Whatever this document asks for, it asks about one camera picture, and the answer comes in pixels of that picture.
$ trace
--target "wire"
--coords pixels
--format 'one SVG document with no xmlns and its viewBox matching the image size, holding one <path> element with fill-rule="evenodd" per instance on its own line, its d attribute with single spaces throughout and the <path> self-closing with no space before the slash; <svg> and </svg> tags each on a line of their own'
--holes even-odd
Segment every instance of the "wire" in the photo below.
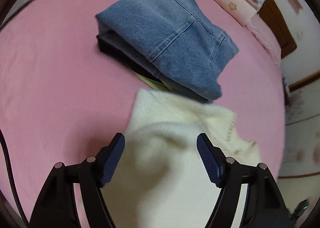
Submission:
<svg viewBox="0 0 320 228">
<path fill-rule="evenodd" d="M 22 208 L 22 205 L 20 203 L 19 196 L 18 196 L 18 193 L 17 193 L 17 188 L 16 188 L 16 185 L 14 183 L 12 167 L 11 167 L 11 162 L 10 162 L 10 157 L 9 157 L 9 151 L 8 151 L 8 147 L 7 147 L 7 144 L 5 142 L 5 139 L 4 139 L 4 136 L 2 134 L 1 129 L 0 129 L 0 143 L 1 143 L 2 150 L 3 150 L 3 154 L 4 154 L 4 160 L 5 160 L 5 164 L 6 164 L 6 167 L 7 167 L 8 178 L 9 178 L 10 187 L 11 187 L 11 190 L 12 190 L 14 201 L 16 202 L 18 211 L 20 213 L 20 216 L 21 216 L 25 226 L 29 227 L 28 219 L 27 219 L 27 217 L 26 217 L 26 215 L 25 215 L 25 213 L 23 211 L 23 208 Z"/>
</svg>

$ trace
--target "blue denim jeans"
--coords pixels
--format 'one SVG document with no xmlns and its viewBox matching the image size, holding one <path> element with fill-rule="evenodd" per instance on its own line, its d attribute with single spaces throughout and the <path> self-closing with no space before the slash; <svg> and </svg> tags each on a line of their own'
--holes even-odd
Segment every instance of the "blue denim jeans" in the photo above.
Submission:
<svg viewBox="0 0 320 228">
<path fill-rule="evenodd" d="M 154 77 L 176 82 L 182 94 L 189 89 L 207 100 L 221 96 L 217 78 L 239 50 L 195 0 L 120 0 L 96 18 L 100 40 Z"/>
</svg>

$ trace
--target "blue gripper pad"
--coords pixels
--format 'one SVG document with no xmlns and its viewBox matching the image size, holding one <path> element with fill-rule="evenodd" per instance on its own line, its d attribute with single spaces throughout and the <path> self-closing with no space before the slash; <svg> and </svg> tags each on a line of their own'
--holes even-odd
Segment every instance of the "blue gripper pad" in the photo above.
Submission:
<svg viewBox="0 0 320 228">
<path fill-rule="evenodd" d="M 106 183 L 109 183 L 113 177 L 113 174 L 116 170 L 116 167 L 119 163 L 119 160 L 122 156 L 125 146 L 125 139 L 124 135 L 120 135 L 119 139 L 116 141 L 116 145 L 114 146 L 113 150 L 111 151 L 108 159 L 105 161 L 103 170 L 102 170 L 102 177 L 101 177 L 101 184 L 104 186 Z"/>
<path fill-rule="evenodd" d="M 211 154 L 209 148 L 207 147 L 201 135 L 199 135 L 197 138 L 197 149 L 204 164 L 204 167 L 208 173 L 210 181 L 212 183 L 215 183 L 218 187 L 221 182 L 220 167 L 215 161 L 213 155 Z"/>
</svg>

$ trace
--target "silver screw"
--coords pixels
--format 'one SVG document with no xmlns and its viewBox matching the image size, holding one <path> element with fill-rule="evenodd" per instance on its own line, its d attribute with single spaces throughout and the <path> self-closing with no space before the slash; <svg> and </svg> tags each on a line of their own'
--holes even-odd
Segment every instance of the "silver screw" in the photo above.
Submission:
<svg viewBox="0 0 320 228">
<path fill-rule="evenodd" d="M 262 168 L 263 170 L 267 169 L 267 165 L 265 163 L 260 163 L 259 167 Z"/>
<path fill-rule="evenodd" d="M 62 163 L 61 162 L 57 162 L 54 164 L 55 168 L 61 168 L 62 167 Z"/>
<path fill-rule="evenodd" d="M 235 162 L 235 159 L 232 158 L 232 157 L 227 157 L 227 158 L 226 158 L 226 161 L 227 161 L 228 163 L 230 163 L 230 164 L 233 164 L 233 163 Z"/>
<path fill-rule="evenodd" d="M 95 162 L 95 160 L 96 160 L 96 157 L 95 157 L 95 156 L 90 156 L 90 157 L 87 158 L 87 161 L 88 161 L 89 163 Z"/>
</svg>

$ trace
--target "pink bed sheet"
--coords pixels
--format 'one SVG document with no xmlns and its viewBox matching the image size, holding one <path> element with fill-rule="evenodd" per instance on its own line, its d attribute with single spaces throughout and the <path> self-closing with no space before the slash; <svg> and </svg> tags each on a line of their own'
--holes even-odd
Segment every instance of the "pink bed sheet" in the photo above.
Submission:
<svg viewBox="0 0 320 228">
<path fill-rule="evenodd" d="M 98 50 L 94 16 L 116 1 L 36 0 L 0 32 L 0 128 L 28 218 L 52 166 L 95 155 L 125 130 L 138 89 L 148 88 Z M 218 79 L 223 96 L 215 103 L 237 113 L 239 135 L 259 142 L 277 177 L 284 149 L 280 70 L 217 3 L 196 2 L 240 50 Z M 15 207 L 3 156 L 0 177 Z"/>
</svg>

